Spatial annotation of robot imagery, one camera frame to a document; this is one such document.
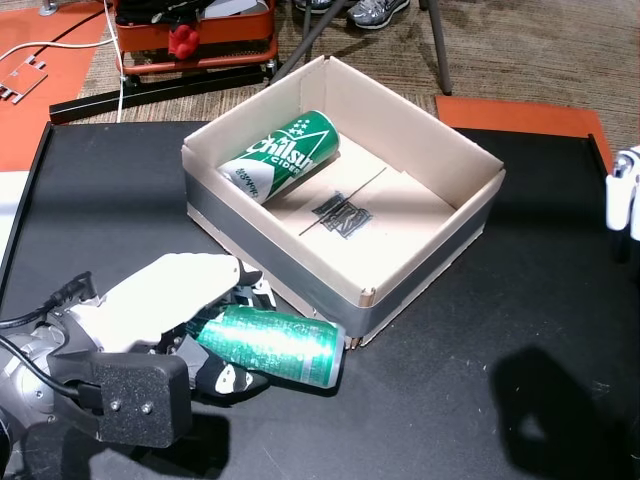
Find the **robotic hand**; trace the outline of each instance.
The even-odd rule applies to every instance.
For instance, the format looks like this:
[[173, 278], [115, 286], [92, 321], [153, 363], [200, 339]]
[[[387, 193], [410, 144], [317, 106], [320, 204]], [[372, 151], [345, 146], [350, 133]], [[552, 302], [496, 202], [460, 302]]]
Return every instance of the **robotic hand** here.
[[[62, 308], [72, 297], [80, 302]], [[264, 377], [186, 334], [216, 302], [275, 309], [262, 273], [229, 255], [169, 254], [99, 298], [90, 274], [0, 329], [0, 476], [12, 445], [58, 419], [104, 442], [167, 447], [191, 427], [191, 391], [234, 401]]]
[[630, 225], [631, 238], [640, 241], [640, 145], [618, 152], [607, 176], [607, 227], [617, 233], [615, 256], [625, 255], [622, 232]]

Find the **orange mat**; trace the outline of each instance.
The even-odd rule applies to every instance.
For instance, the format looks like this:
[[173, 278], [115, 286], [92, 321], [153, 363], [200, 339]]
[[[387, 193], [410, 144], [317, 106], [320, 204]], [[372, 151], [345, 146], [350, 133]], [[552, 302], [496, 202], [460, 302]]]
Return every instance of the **orange mat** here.
[[450, 127], [542, 133], [567, 137], [592, 134], [602, 160], [611, 171], [613, 156], [598, 114], [592, 110], [542, 103], [504, 102], [436, 96], [438, 117]]
[[[38, 15], [38, 9], [0, 12], [0, 54], [27, 42], [51, 41], [62, 32], [103, 9], [102, 3], [70, 3], [61, 5], [49, 17]], [[63, 43], [96, 43], [105, 29], [100, 15], [64, 36]], [[39, 47], [24, 48], [0, 62], [0, 81]], [[113, 47], [100, 47], [113, 55]], [[46, 62], [48, 77], [17, 105], [0, 100], [0, 172], [28, 170], [49, 120], [49, 105], [77, 98], [89, 70], [95, 48], [47, 48], [37, 57]]]

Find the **green soda can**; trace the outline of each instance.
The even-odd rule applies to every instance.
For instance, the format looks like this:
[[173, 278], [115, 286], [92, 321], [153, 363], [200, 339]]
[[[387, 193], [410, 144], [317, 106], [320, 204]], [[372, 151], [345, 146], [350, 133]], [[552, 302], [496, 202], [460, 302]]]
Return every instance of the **green soda can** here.
[[227, 362], [320, 388], [338, 380], [344, 328], [322, 320], [230, 305], [187, 324], [198, 343]]
[[251, 145], [218, 168], [258, 203], [285, 188], [333, 155], [338, 131], [321, 112], [311, 110]]

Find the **white robot part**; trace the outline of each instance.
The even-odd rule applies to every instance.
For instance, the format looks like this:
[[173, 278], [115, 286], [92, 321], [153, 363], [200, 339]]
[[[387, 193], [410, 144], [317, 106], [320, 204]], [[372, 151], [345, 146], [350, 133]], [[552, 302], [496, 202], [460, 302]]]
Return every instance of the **white robot part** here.
[[621, 231], [631, 223], [631, 237], [640, 240], [640, 145], [618, 153], [607, 176], [607, 227]]
[[168, 254], [113, 287], [99, 306], [79, 304], [69, 312], [101, 350], [128, 352], [157, 345], [239, 279], [239, 260], [231, 255]]

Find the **black printed logo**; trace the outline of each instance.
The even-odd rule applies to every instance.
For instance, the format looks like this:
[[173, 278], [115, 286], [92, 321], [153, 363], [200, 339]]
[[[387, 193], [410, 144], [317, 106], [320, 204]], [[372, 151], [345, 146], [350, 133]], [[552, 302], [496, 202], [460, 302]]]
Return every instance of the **black printed logo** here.
[[339, 192], [312, 211], [327, 230], [337, 232], [342, 238], [349, 238], [373, 218], [367, 210], [357, 208]]

